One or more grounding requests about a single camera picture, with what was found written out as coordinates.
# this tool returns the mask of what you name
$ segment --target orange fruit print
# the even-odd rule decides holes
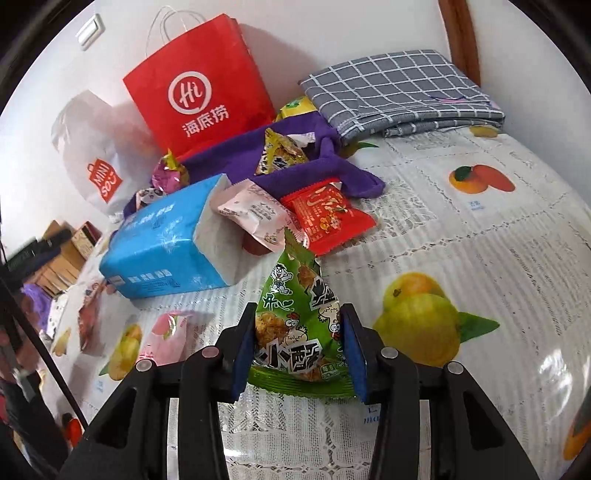
[[[488,165],[459,167],[449,174],[449,183],[463,193],[484,192],[489,186],[503,192],[513,192],[515,185],[496,168]]]

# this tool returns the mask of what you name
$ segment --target metal screw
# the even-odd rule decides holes
[[[447,369],[454,375],[459,375],[464,371],[464,366],[460,362],[449,362]]]
[[[382,348],[381,354],[384,358],[396,358],[398,356],[398,350],[391,346],[385,346]]]
[[[201,354],[205,357],[205,358],[215,358],[219,355],[220,350],[213,345],[207,346],[205,347],[203,350],[201,350]]]
[[[138,372],[147,372],[148,370],[150,370],[150,368],[152,368],[152,362],[147,358],[144,358],[143,360],[137,362],[135,364],[135,367],[138,370]]]

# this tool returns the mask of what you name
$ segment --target green snack package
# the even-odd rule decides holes
[[[285,229],[285,251],[256,308],[256,353],[249,382],[302,397],[352,397],[339,301],[320,278],[314,254]]]

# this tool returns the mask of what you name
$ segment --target white lace tablecloth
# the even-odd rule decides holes
[[[322,258],[323,277],[342,302],[355,305],[371,326],[382,293],[406,271],[436,278],[458,310],[501,326],[461,345],[466,365],[503,415],[542,479],[568,467],[562,451],[568,429],[589,386],[591,367],[591,217],[561,178],[508,135],[475,138],[468,129],[407,138],[370,138],[350,159],[387,184],[378,199],[355,202],[379,218],[379,228]],[[466,165],[497,168],[516,185],[462,193],[448,181]],[[258,301],[276,255],[243,253],[242,280],[218,290],[154,297],[131,304],[115,294],[101,299],[97,345],[78,351],[76,313],[82,291],[98,278],[93,256],[70,294],[57,336],[73,333],[55,358],[90,420],[117,386],[98,376],[130,315],[150,331],[168,310],[196,312],[188,355],[214,343],[234,325],[249,301]],[[44,396],[56,415],[67,404],[51,378]],[[169,471],[175,477],[176,417],[171,408]],[[428,406],[421,406],[421,471],[429,478]],[[247,386],[234,405],[219,406],[231,478],[365,479],[372,457],[379,406],[356,399],[311,400]]]

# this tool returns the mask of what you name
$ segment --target light switch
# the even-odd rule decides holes
[[[105,26],[99,14],[93,15],[76,34],[82,50],[86,50],[105,31]]]

